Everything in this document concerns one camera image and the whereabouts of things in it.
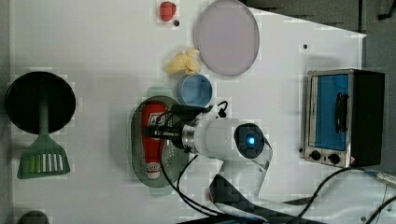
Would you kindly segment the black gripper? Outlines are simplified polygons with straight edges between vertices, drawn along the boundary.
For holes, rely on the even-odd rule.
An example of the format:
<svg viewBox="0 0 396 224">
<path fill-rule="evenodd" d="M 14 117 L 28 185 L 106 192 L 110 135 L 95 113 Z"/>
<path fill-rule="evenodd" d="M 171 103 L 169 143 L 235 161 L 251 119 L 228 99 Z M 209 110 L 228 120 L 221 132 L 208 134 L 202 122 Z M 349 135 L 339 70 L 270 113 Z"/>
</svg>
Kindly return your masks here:
<svg viewBox="0 0 396 224">
<path fill-rule="evenodd" d="M 155 120 L 153 124 L 143 128 L 143 135 L 146 137 L 167 139 L 172 144 L 184 149 L 182 143 L 182 130 L 186 125 L 192 125 L 196 117 L 202 113 L 207 113 L 211 110 L 209 107 L 190 106 L 190 105 L 173 105 L 164 115 L 164 121 Z"/>
</svg>

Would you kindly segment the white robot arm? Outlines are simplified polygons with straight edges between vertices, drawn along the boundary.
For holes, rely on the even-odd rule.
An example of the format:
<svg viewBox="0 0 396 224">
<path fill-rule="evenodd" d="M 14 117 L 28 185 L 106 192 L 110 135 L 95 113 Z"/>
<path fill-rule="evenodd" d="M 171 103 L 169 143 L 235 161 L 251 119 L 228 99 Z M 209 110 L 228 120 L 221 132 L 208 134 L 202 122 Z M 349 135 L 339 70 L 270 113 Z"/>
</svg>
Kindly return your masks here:
<svg viewBox="0 0 396 224">
<path fill-rule="evenodd" d="M 209 193 L 212 203 L 228 215 L 272 224 L 324 224 L 304 216 L 301 206 L 259 197 L 273 155 L 271 145 L 261 127 L 243 119 L 228 119 L 219 105 L 173 105 L 145 125 L 142 134 L 168 139 L 191 154 L 221 161 Z"/>
</svg>

